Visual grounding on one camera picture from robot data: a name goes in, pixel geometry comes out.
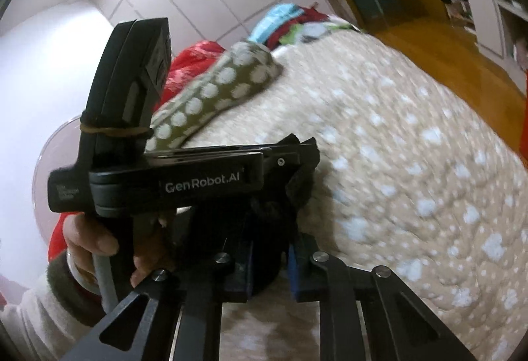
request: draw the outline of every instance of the wooden floor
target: wooden floor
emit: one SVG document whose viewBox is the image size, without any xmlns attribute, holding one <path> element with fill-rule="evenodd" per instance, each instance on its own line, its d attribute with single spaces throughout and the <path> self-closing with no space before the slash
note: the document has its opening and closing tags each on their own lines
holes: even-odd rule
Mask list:
<svg viewBox="0 0 528 361">
<path fill-rule="evenodd" d="M 417 19 L 376 33 L 376 37 L 464 99 L 518 151 L 525 97 L 503 69 L 479 53 L 474 35 L 431 19 Z"/>
</svg>

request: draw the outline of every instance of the hand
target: hand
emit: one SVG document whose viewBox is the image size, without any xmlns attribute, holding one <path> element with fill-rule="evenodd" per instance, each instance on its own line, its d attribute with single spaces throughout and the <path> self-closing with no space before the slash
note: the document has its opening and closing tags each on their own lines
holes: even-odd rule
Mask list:
<svg viewBox="0 0 528 361">
<path fill-rule="evenodd" d="M 92 254 L 115 255 L 119 249 L 116 238 L 102 224 L 82 213 L 68 216 L 64 220 L 62 232 L 79 273 L 88 282 L 97 283 Z M 134 246 L 134 265 L 136 270 L 130 278 L 134 287 L 155 269 L 174 268 L 161 227 Z"/>
</svg>

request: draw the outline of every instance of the screw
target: screw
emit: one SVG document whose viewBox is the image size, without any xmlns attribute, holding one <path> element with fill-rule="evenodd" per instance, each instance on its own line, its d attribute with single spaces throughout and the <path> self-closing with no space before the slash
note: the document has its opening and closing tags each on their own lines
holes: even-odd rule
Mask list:
<svg viewBox="0 0 528 361">
<path fill-rule="evenodd" d="M 165 269 L 158 269 L 152 273 L 152 279 L 156 282 L 163 282 L 168 278 L 168 271 Z"/>
<path fill-rule="evenodd" d="M 391 269 L 389 269 L 387 266 L 378 266 L 376 267 L 376 274 L 380 278 L 388 278 L 391 275 Z"/>
<path fill-rule="evenodd" d="M 324 252 L 323 250 L 318 250 L 317 252 L 314 252 L 312 255 L 313 261 L 317 263 L 326 263 L 330 256 Z"/>
<path fill-rule="evenodd" d="M 218 252 L 214 257 L 214 262 L 217 264 L 227 264 L 231 261 L 231 256 L 226 252 Z"/>
</svg>

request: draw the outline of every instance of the sleeve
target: sleeve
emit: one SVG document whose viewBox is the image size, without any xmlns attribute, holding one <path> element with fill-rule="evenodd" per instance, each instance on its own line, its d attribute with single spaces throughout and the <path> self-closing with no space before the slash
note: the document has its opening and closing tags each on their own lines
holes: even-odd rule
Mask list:
<svg viewBox="0 0 528 361">
<path fill-rule="evenodd" d="M 100 300 L 77 284 L 62 253 L 20 305 L 0 312 L 0 354 L 16 361 L 55 361 L 103 316 Z"/>
</svg>

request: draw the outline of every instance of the beige blanket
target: beige blanket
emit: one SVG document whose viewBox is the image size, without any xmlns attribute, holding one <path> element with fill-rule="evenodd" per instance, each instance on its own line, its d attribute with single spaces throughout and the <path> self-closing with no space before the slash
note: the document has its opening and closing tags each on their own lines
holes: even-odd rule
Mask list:
<svg viewBox="0 0 528 361">
<path fill-rule="evenodd" d="M 450 90 L 368 35 L 336 32 L 277 57 L 265 92 L 186 146 L 315 136 L 303 231 L 350 266 L 386 264 L 480 360 L 506 360 L 528 327 L 528 178 Z M 224 309 L 221 359 L 316 360 L 318 312 L 281 277 Z"/>
</svg>

